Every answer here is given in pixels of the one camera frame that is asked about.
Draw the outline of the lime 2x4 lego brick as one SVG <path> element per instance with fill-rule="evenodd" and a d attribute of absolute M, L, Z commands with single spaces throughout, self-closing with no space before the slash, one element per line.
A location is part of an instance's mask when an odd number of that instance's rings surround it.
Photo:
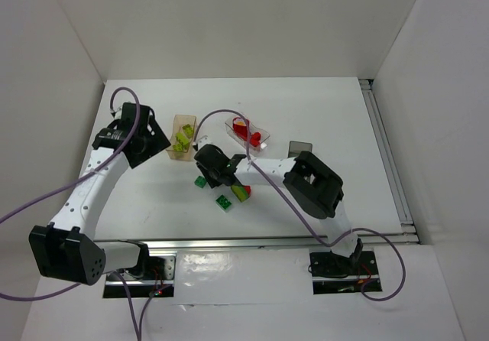
<path fill-rule="evenodd" d="M 177 132 L 174 136 L 175 142 L 173 150 L 176 152 L 187 152 L 190 147 L 190 140 L 182 133 Z"/>

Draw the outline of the lime 2x2 lego brick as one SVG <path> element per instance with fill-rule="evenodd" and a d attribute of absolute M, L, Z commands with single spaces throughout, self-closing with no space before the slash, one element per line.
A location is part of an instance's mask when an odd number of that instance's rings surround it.
<path fill-rule="evenodd" d="M 192 138 L 194 136 L 193 127 L 190 124 L 186 124 L 182 127 L 183 133 L 187 138 Z"/>

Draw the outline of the lime red striped arch lego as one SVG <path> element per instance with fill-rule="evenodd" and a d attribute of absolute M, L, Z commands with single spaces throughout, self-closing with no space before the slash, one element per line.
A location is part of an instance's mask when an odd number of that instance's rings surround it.
<path fill-rule="evenodd" d="M 230 187 L 230 189 L 240 203 L 248 200 L 251 196 L 250 186 L 233 185 Z"/>

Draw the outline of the red 2x4 lego brick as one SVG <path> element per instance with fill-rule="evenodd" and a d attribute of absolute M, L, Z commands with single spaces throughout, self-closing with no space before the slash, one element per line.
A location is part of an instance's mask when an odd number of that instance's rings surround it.
<path fill-rule="evenodd" d="M 260 150 L 261 149 L 261 143 L 262 143 L 261 133 L 260 132 L 254 132 L 250 138 L 250 145 L 253 147 L 253 149 Z"/>

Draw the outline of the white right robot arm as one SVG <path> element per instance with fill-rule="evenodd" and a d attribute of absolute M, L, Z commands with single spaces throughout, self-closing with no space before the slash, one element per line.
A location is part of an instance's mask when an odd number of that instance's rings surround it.
<path fill-rule="evenodd" d="M 294 158 L 227 157 L 212 143 L 198 142 L 196 166 L 209 185 L 219 187 L 268 185 L 296 214 L 311 236 L 350 268 L 358 265 L 363 243 L 343 207 L 343 180 L 312 152 Z"/>

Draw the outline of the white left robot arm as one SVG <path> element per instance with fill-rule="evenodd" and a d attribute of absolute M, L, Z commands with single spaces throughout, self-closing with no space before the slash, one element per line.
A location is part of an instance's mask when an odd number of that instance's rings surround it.
<path fill-rule="evenodd" d="M 47 278 L 93 285 L 104 274 L 128 271 L 146 275 L 151 260 L 147 245 L 135 240 L 96 243 L 96 227 L 120 177 L 170 146 L 149 106 L 126 102 L 115 119 L 95 137 L 84 175 L 47 226 L 29 234 L 40 274 Z"/>

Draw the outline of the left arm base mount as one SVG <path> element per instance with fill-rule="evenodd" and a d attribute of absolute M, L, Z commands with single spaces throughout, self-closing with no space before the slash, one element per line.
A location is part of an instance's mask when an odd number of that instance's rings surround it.
<path fill-rule="evenodd" d="M 170 298 L 174 296 L 175 291 L 176 255 L 152 255 L 143 274 L 133 274 L 129 269 L 120 269 L 117 273 L 126 281 L 132 298 L 142 299 L 149 296 Z M 123 282 L 118 275 L 114 273 L 106 275 L 102 297 L 104 299 L 127 297 Z"/>

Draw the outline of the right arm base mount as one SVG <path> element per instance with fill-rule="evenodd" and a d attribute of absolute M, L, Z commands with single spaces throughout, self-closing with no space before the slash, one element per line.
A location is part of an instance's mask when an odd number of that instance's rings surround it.
<path fill-rule="evenodd" d="M 363 251 L 352 267 L 332 252 L 310 252 L 308 272 L 312 276 L 313 294 L 352 294 L 381 292 L 382 285 L 373 251 Z"/>

